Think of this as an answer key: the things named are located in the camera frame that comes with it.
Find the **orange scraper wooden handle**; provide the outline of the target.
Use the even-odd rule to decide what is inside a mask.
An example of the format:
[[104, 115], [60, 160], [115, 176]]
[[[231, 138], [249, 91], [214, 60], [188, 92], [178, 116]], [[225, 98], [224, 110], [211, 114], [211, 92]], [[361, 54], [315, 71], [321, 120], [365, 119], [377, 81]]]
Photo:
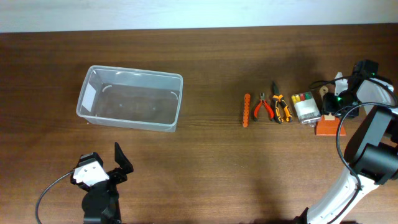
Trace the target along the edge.
[[[324, 97], [329, 94], [328, 87], [322, 86], [319, 90], [320, 96], [322, 97], [322, 103], [326, 103]], [[337, 127], [340, 123], [340, 119], [331, 113], [322, 112], [321, 120], [318, 121], [315, 126], [316, 136], [336, 136]], [[344, 127], [341, 128], [340, 136], [345, 136], [346, 131]]]

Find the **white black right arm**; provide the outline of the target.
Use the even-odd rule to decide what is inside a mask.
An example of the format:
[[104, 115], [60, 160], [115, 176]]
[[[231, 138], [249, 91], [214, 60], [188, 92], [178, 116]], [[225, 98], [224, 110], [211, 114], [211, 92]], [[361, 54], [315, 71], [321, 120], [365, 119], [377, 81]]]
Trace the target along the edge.
[[[372, 60], [359, 61], [350, 76], [339, 74], [331, 81], [334, 93], [323, 95], [323, 112], [339, 119], [336, 149], [345, 167], [325, 196], [295, 217], [294, 223], [342, 223], [364, 196], [397, 179], [397, 147], [381, 141], [387, 137], [397, 142], [397, 96], [392, 82], [377, 74], [378, 68]], [[357, 116], [360, 108], [366, 117], [342, 150], [343, 122]]]

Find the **clear plastic container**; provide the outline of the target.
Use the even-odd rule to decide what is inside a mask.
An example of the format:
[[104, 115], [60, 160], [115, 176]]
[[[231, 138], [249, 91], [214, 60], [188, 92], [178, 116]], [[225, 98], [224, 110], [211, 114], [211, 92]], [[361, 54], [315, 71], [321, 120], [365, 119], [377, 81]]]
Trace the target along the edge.
[[76, 114], [91, 124], [173, 133], [182, 98], [180, 74], [93, 65]]

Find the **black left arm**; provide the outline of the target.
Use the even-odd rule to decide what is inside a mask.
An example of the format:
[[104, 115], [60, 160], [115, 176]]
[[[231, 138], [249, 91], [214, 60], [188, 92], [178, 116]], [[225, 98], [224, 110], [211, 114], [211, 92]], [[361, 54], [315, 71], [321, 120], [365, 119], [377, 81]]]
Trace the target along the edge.
[[106, 172], [100, 155], [92, 152], [82, 155], [72, 172], [70, 182], [86, 191], [81, 203], [84, 223], [122, 222], [117, 185], [127, 181], [134, 168], [117, 142], [114, 160], [119, 166]]

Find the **clear box of coloured bits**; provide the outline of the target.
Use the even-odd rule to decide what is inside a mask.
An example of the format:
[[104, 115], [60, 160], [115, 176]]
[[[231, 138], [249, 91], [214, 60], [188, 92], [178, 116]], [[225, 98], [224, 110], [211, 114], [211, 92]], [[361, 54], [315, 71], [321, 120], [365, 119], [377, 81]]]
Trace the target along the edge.
[[322, 116], [312, 93], [308, 91], [305, 93], [294, 94], [291, 96], [291, 99], [299, 122], [301, 124], [315, 127], [316, 123], [321, 120]]

